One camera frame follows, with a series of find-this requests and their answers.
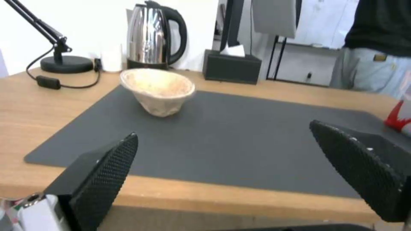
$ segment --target electric kettle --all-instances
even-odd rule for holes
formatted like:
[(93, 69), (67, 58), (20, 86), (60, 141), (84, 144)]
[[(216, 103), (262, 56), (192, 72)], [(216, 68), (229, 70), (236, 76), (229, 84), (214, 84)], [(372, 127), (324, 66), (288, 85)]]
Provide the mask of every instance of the electric kettle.
[[(171, 54), (169, 20), (178, 24), (180, 47)], [(127, 68), (168, 69), (184, 53), (187, 27), (180, 13), (153, 1), (134, 7), (127, 32)]]

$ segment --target beige bowl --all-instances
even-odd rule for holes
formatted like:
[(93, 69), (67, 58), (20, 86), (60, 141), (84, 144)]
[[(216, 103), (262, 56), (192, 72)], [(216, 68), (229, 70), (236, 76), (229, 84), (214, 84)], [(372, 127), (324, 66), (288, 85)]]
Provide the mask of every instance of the beige bowl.
[(150, 114), (166, 117), (177, 113), (195, 92), (187, 77), (157, 69), (129, 69), (120, 74), (120, 83)]

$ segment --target kettle lid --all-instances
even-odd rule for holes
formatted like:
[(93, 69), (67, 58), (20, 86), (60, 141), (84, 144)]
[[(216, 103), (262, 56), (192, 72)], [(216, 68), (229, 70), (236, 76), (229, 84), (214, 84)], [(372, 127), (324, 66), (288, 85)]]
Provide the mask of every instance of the kettle lid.
[(155, 1), (145, 1), (144, 4), (136, 4), (136, 7), (146, 7), (146, 8), (153, 8), (153, 9), (161, 9), (161, 5)]

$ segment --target black kettle handle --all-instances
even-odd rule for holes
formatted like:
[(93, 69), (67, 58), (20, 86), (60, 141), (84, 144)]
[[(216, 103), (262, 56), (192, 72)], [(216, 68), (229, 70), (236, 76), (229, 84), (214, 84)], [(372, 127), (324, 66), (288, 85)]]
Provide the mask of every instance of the black kettle handle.
[(175, 21), (178, 24), (180, 47), (175, 54), (170, 55), (169, 64), (173, 64), (184, 54), (185, 47), (187, 46), (187, 26), (185, 25), (185, 21), (181, 14), (177, 10), (169, 7), (162, 7), (162, 9), (167, 20)]

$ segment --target gray desk mat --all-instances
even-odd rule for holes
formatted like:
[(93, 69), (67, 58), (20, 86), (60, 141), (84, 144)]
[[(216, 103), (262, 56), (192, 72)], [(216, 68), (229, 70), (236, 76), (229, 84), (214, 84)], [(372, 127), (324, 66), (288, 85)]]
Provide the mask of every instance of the gray desk mat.
[(157, 118), (119, 86), (25, 161), (66, 167), (135, 131), (132, 175), (359, 198), (315, 142), (313, 119), (410, 143), (364, 112), (201, 91), (179, 113)]

